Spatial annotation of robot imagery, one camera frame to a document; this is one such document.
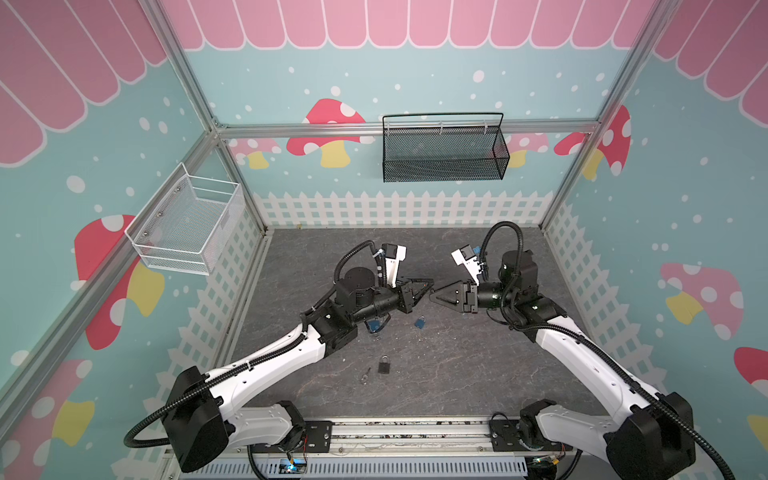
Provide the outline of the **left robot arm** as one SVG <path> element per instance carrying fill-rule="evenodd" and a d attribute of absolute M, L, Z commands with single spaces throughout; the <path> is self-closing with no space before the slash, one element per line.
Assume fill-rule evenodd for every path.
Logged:
<path fill-rule="evenodd" d="M 366 240 L 347 252 L 331 288 L 299 315 L 282 338 L 233 363 L 179 374 L 166 403 L 128 430 L 129 449 L 170 447 L 180 469 L 196 471 L 235 447 L 265 445 L 287 454 L 302 446 L 307 425 L 290 401 L 244 413 L 246 404 L 294 372 L 355 340 L 360 324 L 387 323 L 392 312 L 411 313 L 432 290 L 431 278 L 398 274 L 402 245 Z"/>

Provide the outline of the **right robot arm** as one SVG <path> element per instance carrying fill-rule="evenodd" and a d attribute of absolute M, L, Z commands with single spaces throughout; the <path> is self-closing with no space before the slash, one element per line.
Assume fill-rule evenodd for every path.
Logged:
<path fill-rule="evenodd" d="M 540 293 L 538 266 L 519 225 L 498 222 L 478 249 L 465 245 L 451 256 L 470 277 L 433 291 L 431 301 L 461 313 L 498 311 L 502 324 L 551 354 L 605 410 L 592 416 L 552 400 L 535 401 L 521 409 L 516 425 L 523 448 L 571 446 L 577 457 L 597 457 L 622 479 L 670 479 L 703 452 L 723 478 L 734 478 L 723 456 L 695 430 L 692 407 L 682 396 L 636 377 Z"/>

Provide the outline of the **black padlock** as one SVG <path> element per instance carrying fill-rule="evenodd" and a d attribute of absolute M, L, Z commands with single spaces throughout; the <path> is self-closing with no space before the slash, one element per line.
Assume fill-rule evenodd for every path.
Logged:
<path fill-rule="evenodd" d="M 391 371 L 390 358 L 387 355 L 383 355 L 378 363 L 377 372 L 381 375 L 387 375 Z"/>

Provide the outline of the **right green circuit board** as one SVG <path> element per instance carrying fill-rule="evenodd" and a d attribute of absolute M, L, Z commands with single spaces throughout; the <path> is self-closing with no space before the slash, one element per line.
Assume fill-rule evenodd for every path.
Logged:
<path fill-rule="evenodd" d="M 557 468 L 557 465 L 561 462 L 563 459 L 563 455 L 546 455 L 546 456 L 539 456 L 535 457 L 532 461 L 532 463 L 537 468 Z"/>

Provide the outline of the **green circuit board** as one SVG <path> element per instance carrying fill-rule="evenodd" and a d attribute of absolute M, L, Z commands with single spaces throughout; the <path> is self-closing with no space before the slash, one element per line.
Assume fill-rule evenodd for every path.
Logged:
<path fill-rule="evenodd" d="M 306 460 L 300 459 L 281 459 L 278 472 L 281 475 L 304 475 L 308 470 Z"/>
<path fill-rule="evenodd" d="M 532 463 L 537 468 L 557 468 L 557 465 L 561 462 L 563 459 L 563 455 L 546 455 L 546 456 L 539 456 L 535 457 L 532 461 Z"/>

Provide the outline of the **left green circuit board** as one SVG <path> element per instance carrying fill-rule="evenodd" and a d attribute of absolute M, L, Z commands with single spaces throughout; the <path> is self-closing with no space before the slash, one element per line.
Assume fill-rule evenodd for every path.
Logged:
<path fill-rule="evenodd" d="M 308 470 L 306 460 L 300 459 L 281 459 L 278 472 L 281 475 L 304 475 Z"/>

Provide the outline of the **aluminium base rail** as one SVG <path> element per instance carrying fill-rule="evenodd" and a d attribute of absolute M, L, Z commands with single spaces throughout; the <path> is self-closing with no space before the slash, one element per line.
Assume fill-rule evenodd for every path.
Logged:
<path fill-rule="evenodd" d="M 275 406 L 251 409 L 232 420 L 212 417 L 186 421 L 165 416 L 161 423 L 182 468 L 194 471 L 213 462 L 226 450 L 253 448 L 256 444 L 277 445 L 287 438 L 293 427 L 303 427 L 306 421 L 334 423 L 330 451 L 313 454 L 343 454 L 356 448 L 450 451 L 477 447 L 494 452 L 488 430 L 488 420 L 494 417 L 506 416 L 305 420 Z M 526 441 L 549 440 L 604 456 L 607 445 L 622 425 L 639 424 L 646 416 L 638 407 L 617 420 L 551 405 L 537 414 L 506 418 L 519 420 L 518 429 Z"/>

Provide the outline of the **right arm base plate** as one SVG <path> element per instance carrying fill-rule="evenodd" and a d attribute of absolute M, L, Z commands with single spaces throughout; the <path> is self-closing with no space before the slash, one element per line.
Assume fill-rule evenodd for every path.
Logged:
<path fill-rule="evenodd" d="M 508 419 L 506 417 L 494 417 L 488 420 L 490 442 L 494 452 L 534 454 L 535 452 L 570 453 L 573 451 L 571 446 L 563 445 L 559 442 L 524 440 L 518 429 L 518 423 L 518 419 Z"/>

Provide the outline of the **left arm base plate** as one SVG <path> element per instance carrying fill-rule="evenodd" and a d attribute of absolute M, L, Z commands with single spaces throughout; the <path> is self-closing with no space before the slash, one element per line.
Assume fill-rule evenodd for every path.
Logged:
<path fill-rule="evenodd" d="M 254 453 L 328 453 L 334 423 L 332 421 L 306 421 L 303 427 L 293 427 L 285 440 L 277 445 L 256 444 Z"/>

